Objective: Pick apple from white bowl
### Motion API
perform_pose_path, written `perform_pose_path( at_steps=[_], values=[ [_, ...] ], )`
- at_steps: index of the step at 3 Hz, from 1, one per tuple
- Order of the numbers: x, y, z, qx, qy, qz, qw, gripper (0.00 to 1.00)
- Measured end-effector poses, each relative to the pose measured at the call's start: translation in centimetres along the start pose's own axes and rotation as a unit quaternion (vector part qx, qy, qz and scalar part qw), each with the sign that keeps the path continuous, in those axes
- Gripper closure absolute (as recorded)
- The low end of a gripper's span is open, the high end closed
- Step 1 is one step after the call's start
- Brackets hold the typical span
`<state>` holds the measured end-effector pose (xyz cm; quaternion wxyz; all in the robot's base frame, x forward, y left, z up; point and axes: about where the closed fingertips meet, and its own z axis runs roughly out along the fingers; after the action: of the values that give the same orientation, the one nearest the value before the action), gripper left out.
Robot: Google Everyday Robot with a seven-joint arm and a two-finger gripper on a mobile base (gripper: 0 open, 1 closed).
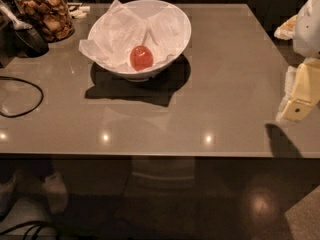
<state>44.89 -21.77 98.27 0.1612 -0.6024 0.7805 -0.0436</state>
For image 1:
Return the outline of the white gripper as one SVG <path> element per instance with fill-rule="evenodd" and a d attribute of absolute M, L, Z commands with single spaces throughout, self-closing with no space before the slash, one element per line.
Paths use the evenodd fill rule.
<path fill-rule="evenodd" d="M 320 101 L 320 0 L 308 0 L 299 13 L 274 32 L 281 40 L 293 38 L 293 49 L 306 58 L 285 75 L 285 95 L 276 115 L 277 122 L 300 122 Z"/>

